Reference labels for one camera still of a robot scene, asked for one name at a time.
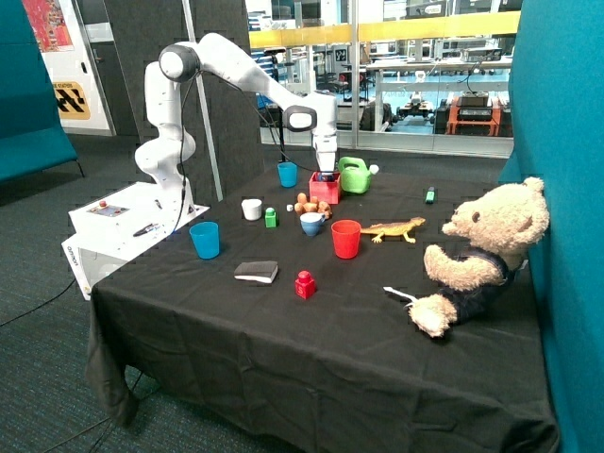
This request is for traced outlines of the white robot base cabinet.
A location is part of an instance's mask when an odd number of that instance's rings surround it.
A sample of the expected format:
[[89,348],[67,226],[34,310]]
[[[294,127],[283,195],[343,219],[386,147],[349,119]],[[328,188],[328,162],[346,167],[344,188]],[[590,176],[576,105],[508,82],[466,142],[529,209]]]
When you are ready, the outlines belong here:
[[[155,183],[136,182],[69,212],[75,234],[62,243],[84,299],[92,287],[207,211],[190,193],[165,192]],[[149,225],[159,227],[141,237]]]

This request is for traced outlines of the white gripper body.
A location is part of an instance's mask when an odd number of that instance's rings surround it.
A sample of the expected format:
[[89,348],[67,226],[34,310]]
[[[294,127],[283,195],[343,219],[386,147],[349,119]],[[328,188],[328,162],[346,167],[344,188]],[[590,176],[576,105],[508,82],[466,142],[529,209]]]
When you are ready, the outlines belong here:
[[337,136],[316,135],[312,136],[312,146],[321,173],[332,174],[336,168]]

